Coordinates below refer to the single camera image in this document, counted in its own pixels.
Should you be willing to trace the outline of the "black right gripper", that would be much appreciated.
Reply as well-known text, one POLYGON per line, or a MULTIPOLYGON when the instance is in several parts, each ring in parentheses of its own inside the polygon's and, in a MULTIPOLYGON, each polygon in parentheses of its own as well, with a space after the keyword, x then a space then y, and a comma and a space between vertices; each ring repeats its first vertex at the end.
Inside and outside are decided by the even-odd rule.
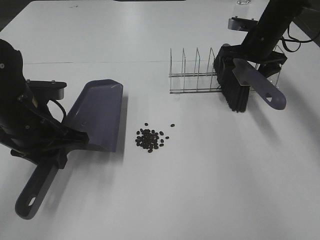
POLYGON ((281 65, 287 61, 284 53, 273 51, 277 43, 271 38, 248 32, 239 45, 225 46, 225 55, 261 64, 258 71, 269 78, 281 71, 281 65))

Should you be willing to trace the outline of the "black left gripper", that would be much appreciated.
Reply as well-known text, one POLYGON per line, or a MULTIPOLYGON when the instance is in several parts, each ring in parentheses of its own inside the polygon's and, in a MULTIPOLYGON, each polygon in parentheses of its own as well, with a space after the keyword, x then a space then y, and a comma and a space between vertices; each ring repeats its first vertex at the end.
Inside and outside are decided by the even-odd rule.
POLYGON ((57 152, 56 166, 62 170, 68 161, 65 148, 87 145, 86 132, 70 129, 56 120, 47 109, 2 109, 0 111, 0 143, 38 164, 35 158, 57 152))

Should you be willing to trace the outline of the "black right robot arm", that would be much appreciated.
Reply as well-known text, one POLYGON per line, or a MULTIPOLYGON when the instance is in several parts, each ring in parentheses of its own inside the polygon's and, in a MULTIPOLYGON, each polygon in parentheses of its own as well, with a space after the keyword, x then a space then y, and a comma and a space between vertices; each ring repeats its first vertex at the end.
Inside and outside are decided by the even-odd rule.
POLYGON ((258 71, 266 78, 279 73, 287 57, 274 48, 279 41, 298 42, 283 38, 283 34, 308 4, 307 0, 270 0, 259 20, 230 18, 229 29, 247 34, 239 45, 222 46, 218 55, 229 63, 233 59, 243 59, 259 64, 258 71))

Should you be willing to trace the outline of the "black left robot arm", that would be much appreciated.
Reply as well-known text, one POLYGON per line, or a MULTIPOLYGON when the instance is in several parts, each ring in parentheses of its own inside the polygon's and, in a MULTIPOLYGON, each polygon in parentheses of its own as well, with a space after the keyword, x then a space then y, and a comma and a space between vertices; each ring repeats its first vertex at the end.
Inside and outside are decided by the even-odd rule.
POLYGON ((61 149, 87 144, 88 134, 53 117, 48 102, 62 99, 64 82, 27 81, 23 57, 5 40, 0 41, 0 142, 14 156, 36 165, 61 149))

